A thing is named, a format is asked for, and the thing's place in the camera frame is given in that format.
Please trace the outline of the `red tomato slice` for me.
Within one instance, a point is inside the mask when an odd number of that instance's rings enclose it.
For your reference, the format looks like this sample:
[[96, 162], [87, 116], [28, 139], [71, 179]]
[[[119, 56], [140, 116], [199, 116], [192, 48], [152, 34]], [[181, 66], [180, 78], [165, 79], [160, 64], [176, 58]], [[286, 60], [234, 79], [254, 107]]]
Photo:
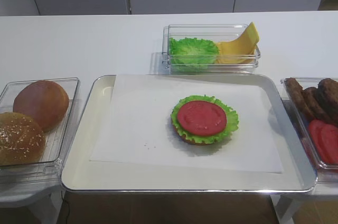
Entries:
[[329, 124], [323, 126], [319, 133], [319, 144], [325, 163], [337, 165], [337, 127]]
[[213, 136], [225, 130], [225, 111], [211, 102], [194, 100], [184, 104], [177, 113], [182, 128], [197, 136]]
[[322, 147], [320, 143], [320, 132], [322, 128], [326, 125], [324, 122], [320, 120], [313, 120], [310, 122], [308, 126], [309, 134], [312, 138], [312, 141], [314, 143], [314, 146], [316, 147], [316, 151], [318, 155], [320, 156], [321, 160], [325, 163], [328, 162], [327, 155], [324, 151], [324, 148]]

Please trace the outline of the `clear bin with lettuce cheese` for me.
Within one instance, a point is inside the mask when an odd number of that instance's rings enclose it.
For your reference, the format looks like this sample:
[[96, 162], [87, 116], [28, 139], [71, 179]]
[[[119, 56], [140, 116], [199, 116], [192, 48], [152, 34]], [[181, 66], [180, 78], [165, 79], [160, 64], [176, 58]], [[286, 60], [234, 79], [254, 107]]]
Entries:
[[249, 74], [259, 64], [259, 40], [253, 22], [170, 24], [163, 29], [163, 63], [170, 74]]

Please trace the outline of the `flat yellow cheese slices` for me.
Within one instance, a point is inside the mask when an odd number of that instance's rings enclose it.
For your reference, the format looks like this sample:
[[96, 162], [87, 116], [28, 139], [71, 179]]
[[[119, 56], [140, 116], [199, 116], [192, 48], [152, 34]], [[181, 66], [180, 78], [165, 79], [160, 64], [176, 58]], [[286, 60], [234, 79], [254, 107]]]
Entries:
[[233, 58], [231, 55], [226, 57], [221, 54], [222, 52], [222, 42], [216, 43], [216, 46], [219, 49], [219, 56], [217, 57], [215, 63], [216, 64], [251, 64], [254, 62], [254, 58]]

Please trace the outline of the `upright yellow cheese slice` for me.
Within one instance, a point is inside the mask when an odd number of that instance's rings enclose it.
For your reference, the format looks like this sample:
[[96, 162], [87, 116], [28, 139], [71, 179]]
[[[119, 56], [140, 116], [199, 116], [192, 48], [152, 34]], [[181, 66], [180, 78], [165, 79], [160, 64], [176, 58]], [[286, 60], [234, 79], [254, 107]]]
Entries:
[[233, 41], [220, 42], [221, 55], [249, 55], [259, 42], [256, 26], [251, 22], [241, 35]]

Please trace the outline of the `white paper sheet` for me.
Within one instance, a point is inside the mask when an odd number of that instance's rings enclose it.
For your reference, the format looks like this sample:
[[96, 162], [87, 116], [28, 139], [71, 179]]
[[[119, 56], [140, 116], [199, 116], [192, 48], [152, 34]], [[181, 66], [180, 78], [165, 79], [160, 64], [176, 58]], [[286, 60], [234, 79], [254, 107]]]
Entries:
[[[170, 115], [179, 100], [216, 97], [239, 116], [227, 140], [191, 145], [180, 139]], [[187, 80], [166, 76], [117, 76], [109, 113], [91, 154], [92, 161], [184, 166], [206, 169], [281, 173], [270, 120], [274, 112], [260, 86]]]

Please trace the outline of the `green lettuce in bin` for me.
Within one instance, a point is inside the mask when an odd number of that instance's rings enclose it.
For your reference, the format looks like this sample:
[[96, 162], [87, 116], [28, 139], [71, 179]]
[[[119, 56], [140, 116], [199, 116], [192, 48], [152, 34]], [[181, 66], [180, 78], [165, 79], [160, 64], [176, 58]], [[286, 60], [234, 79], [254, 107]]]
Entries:
[[215, 63], [219, 49], [211, 40], [170, 38], [169, 55], [171, 64], [179, 69], [202, 69]]

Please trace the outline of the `metal serving tray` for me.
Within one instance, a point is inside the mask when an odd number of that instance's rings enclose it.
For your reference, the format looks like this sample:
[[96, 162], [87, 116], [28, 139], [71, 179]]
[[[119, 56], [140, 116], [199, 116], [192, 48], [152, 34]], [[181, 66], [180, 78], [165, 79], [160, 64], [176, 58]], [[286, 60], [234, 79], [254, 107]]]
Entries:
[[[75, 191], [262, 191], [311, 190], [317, 175], [285, 111], [275, 84], [256, 74], [166, 76], [187, 80], [260, 86], [271, 103], [281, 139], [275, 141], [283, 166], [281, 173], [206, 169], [184, 166], [92, 161], [91, 154], [109, 113], [117, 76], [102, 76], [92, 85], [79, 127], [62, 171], [64, 186]], [[156, 75], [121, 75], [156, 76]]]

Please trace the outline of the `bottom bun on tray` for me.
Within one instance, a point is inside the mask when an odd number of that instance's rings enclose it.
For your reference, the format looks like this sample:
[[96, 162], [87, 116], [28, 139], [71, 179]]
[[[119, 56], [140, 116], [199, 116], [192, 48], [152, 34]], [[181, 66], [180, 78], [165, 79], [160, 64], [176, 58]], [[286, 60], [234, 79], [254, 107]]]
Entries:
[[182, 141], [184, 141], [184, 142], [186, 142], [190, 145], [204, 146], [204, 145], [212, 145], [212, 144], [216, 144], [216, 143], [226, 143], [226, 142], [231, 140], [231, 138], [229, 136], [228, 137], [221, 137], [219, 139], [216, 139], [216, 138], [212, 139], [212, 137], [197, 137], [197, 136], [193, 135], [190, 138], [187, 138], [185, 133], [183, 133], [182, 135], [179, 134], [179, 131], [174, 124], [172, 124], [172, 128]]

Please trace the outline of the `green lettuce leaf on bun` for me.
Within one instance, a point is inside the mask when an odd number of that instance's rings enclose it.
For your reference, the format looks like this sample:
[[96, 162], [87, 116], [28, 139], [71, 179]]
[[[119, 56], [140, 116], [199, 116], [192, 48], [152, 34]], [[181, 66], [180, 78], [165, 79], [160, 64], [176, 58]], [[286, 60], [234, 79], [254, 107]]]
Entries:
[[184, 130], [182, 128], [182, 126], [179, 124], [179, 122], [177, 120], [177, 113], [178, 113], [179, 109], [184, 104], [186, 104], [189, 101], [194, 101], [194, 100], [202, 100], [202, 101], [207, 101], [207, 102], [211, 102], [213, 104], [216, 104], [216, 105], [220, 106], [226, 113], [227, 125], [226, 125], [225, 130], [216, 134], [216, 135], [209, 136], [209, 137], [212, 137], [212, 139], [214, 139], [214, 138], [219, 139], [221, 137], [228, 137], [228, 136], [231, 135], [231, 133], [235, 132], [238, 129], [238, 127], [239, 127], [239, 116], [238, 116], [237, 112], [232, 107], [227, 106], [221, 100], [217, 99], [214, 96], [209, 97], [209, 96], [206, 96], [206, 95], [204, 95], [204, 96], [192, 95], [192, 96], [188, 96], [188, 97], [181, 99], [176, 104], [176, 106], [173, 108], [172, 113], [171, 113], [171, 122], [172, 122], [172, 124], [174, 124], [177, 127], [180, 135], [185, 133], [187, 138], [190, 138], [191, 136], [193, 136], [193, 134]]

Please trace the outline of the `plain brown bun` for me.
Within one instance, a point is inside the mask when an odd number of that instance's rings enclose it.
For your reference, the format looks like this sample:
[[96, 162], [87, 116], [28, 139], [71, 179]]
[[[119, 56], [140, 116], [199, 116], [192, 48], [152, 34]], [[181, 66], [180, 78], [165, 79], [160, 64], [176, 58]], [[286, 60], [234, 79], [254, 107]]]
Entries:
[[44, 132], [48, 132], [63, 120], [68, 107], [68, 94], [59, 84], [39, 80], [26, 86], [16, 96], [13, 112], [31, 117]]

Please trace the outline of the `left brown meat patty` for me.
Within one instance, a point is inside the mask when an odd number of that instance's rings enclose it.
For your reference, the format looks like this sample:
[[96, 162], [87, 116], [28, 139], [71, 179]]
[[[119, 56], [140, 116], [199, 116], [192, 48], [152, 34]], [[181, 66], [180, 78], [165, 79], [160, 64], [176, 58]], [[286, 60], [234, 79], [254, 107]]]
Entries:
[[285, 80], [286, 89], [294, 102], [295, 106], [299, 111], [303, 113], [306, 119], [311, 122], [315, 119], [313, 112], [307, 106], [303, 97], [303, 87], [298, 83], [295, 78], [286, 78]]

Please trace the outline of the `brown meat patty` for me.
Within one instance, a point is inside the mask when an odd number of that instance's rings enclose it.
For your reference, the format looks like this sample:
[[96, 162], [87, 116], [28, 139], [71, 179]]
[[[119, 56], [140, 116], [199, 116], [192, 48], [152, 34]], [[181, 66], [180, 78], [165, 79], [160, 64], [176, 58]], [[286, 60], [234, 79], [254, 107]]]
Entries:
[[320, 105], [316, 98], [317, 88], [308, 87], [302, 91], [302, 95], [304, 100], [309, 107], [309, 109], [314, 114], [315, 118], [321, 120], [327, 124], [335, 125], [333, 119], [329, 116], [329, 114], [324, 110], [324, 108]]
[[303, 113], [306, 119], [311, 122], [315, 119], [313, 112], [307, 106], [303, 97], [303, 87], [298, 83], [295, 78], [286, 78], [285, 80], [286, 89], [294, 102], [295, 106], [299, 111]]
[[315, 116], [322, 121], [337, 126], [337, 81], [326, 78], [318, 83], [314, 92]]

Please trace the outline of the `clear bin with patties tomatoes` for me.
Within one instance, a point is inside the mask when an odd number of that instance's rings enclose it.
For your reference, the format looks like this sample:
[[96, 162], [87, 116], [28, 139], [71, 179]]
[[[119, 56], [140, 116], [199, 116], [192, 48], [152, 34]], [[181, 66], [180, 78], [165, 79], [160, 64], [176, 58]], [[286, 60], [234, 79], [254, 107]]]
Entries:
[[[308, 87], [317, 88], [318, 83], [323, 80], [321, 78], [295, 78], [298, 83], [303, 87], [303, 90]], [[281, 84], [285, 89], [284, 101], [289, 112], [290, 119], [298, 133], [299, 139], [303, 148], [311, 161], [311, 163], [322, 173], [326, 173], [328, 175], [337, 175], [337, 165], [329, 165], [323, 162], [316, 151], [316, 147], [312, 141], [312, 138], [309, 134], [308, 126], [310, 122], [306, 119], [301, 111], [295, 106], [292, 101], [285, 85], [285, 79], [281, 80]]]

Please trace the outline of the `red tomato slice in bin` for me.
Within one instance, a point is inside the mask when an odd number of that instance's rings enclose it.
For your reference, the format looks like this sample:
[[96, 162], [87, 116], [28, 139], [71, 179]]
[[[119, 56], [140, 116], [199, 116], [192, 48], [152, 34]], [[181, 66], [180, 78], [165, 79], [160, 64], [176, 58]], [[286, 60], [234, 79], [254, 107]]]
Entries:
[[322, 128], [326, 125], [324, 122], [320, 120], [313, 120], [310, 122], [308, 126], [309, 134], [312, 138], [312, 141], [314, 143], [314, 146], [316, 147], [316, 151], [318, 155], [320, 156], [321, 160], [325, 163], [328, 162], [327, 155], [324, 151], [324, 148], [322, 147], [320, 143], [320, 132]]

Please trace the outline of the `right brown meat patty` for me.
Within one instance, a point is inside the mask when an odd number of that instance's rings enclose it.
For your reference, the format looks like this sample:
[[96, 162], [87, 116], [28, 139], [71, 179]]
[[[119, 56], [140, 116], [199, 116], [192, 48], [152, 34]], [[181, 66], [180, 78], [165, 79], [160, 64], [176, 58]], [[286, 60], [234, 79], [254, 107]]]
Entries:
[[326, 78], [318, 83], [314, 92], [315, 116], [322, 121], [337, 126], [337, 81]]

